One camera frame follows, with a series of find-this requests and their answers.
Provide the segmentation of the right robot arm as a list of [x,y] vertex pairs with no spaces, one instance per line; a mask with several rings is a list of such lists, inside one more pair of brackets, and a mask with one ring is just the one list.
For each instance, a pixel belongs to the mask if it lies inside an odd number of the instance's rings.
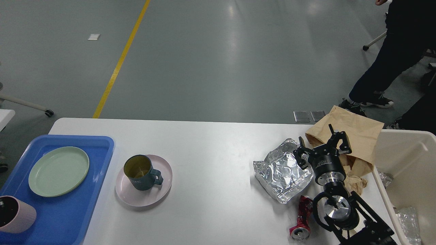
[[390,226],[355,191],[346,189],[347,175],[339,156],[352,149],[346,132],[336,132],[332,125],[329,129],[326,143],[310,149],[300,137],[293,151],[297,165],[310,166],[315,182],[323,187],[313,199],[315,222],[334,233],[341,245],[395,245]]

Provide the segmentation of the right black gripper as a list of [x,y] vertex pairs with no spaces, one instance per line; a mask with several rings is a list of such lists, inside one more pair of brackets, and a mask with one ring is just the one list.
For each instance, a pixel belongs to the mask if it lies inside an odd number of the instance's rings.
[[[299,147],[293,151],[297,165],[301,169],[307,169],[311,165],[315,174],[315,182],[321,186],[330,182],[344,182],[346,174],[339,155],[352,153],[346,132],[336,132],[332,124],[328,124],[328,126],[331,137],[325,146],[307,148],[303,138],[299,136]],[[304,154],[309,158],[309,163],[308,160],[302,158]]]

